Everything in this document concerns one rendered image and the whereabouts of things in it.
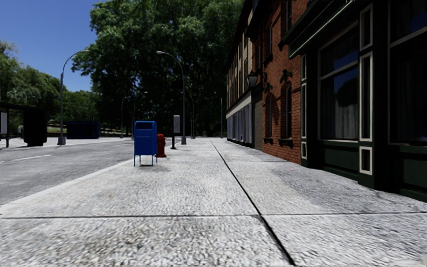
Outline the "red fire hydrant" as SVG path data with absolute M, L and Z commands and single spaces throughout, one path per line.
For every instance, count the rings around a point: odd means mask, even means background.
M 156 157 L 167 157 L 165 154 L 165 147 L 166 147 L 166 138 L 164 134 L 158 133 L 157 134 L 157 154 Z

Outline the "trees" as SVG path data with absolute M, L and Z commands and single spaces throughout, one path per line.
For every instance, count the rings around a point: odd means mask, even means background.
M 48 119 L 94 119 L 109 128 L 155 120 L 167 134 L 226 130 L 226 61 L 243 0 L 0 0 L 0 101 L 41 107 Z

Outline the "blue letter box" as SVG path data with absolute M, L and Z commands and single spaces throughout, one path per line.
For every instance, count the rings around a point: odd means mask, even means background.
M 133 165 L 136 166 L 136 156 L 151 156 L 153 166 L 157 154 L 157 123 L 155 121 L 136 121 L 134 124 L 134 156 Z

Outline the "pale concrete building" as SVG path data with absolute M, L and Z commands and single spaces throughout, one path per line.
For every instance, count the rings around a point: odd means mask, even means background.
M 256 91 L 252 42 L 247 28 L 258 0 L 244 0 L 226 62 L 227 139 L 262 150 L 262 97 Z

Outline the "black bus shelter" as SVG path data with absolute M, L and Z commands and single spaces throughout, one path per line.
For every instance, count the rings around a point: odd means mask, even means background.
M 5 135 L 6 148 L 11 139 L 10 110 L 23 112 L 23 141 L 28 147 L 43 146 L 47 142 L 47 111 L 43 108 L 0 101 L 0 136 Z

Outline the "red brick building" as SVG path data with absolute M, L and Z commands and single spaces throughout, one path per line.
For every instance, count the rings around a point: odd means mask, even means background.
M 427 0 L 259 0 L 264 153 L 427 202 Z

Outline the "white box on a post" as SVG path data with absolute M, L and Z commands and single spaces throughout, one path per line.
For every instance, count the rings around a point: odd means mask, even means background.
M 173 134 L 172 134 L 172 149 L 176 149 L 175 147 L 175 136 L 179 134 L 181 131 L 181 117 L 180 115 L 173 116 Z

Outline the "grey street lamp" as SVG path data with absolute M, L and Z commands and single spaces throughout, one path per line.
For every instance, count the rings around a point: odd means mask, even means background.
M 170 56 L 170 57 L 172 57 L 176 62 L 177 62 L 177 64 L 179 65 L 179 67 L 180 67 L 180 70 L 181 70 L 181 79 L 182 79 L 182 138 L 181 138 L 181 144 L 182 145 L 186 145 L 187 144 L 187 138 L 186 138 L 186 107 L 185 107 L 185 75 L 184 75 L 184 71 L 183 71 L 183 68 L 182 68 L 182 64 L 180 63 L 180 61 L 176 58 L 176 57 L 174 57 L 173 55 L 171 55 L 171 54 L 169 54 L 169 53 L 167 53 L 167 52 L 164 52 L 164 51 L 156 51 L 156 53 L 158 54 L 158 55 L 168 55 L 168 56 Z
M 90 52 L 89 49 L 80 50 L 74 54 L 72 54 L 63 64 L 62 72 L 60 76 L 60 117 L 59 117 L 59 124 L 60 124 L 60 132 L 59 132 L 59 138 L 57 141 L 58 146 L 63 146 L 66 144 L 66 138 L 63 135 L 63 78 L 64 78 L 64 69 L 68 63 L 69 60 L 71 60 L 75 55 L 79 53 L 88 53 Z
M 130 96 L 126 96 L 123 97 L 122 101 L 121 101 L 121 134 L 120 134 L 120 138 L 123 138 L 123 103 L 125 101 L 125 99 L 129 99 L 131 98 Z

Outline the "blue booth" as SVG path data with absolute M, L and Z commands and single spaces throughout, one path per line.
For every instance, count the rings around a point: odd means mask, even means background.
M 68 121 L 66 128 L 68 139 L 98 139 L 100 137 L 98 121 Z

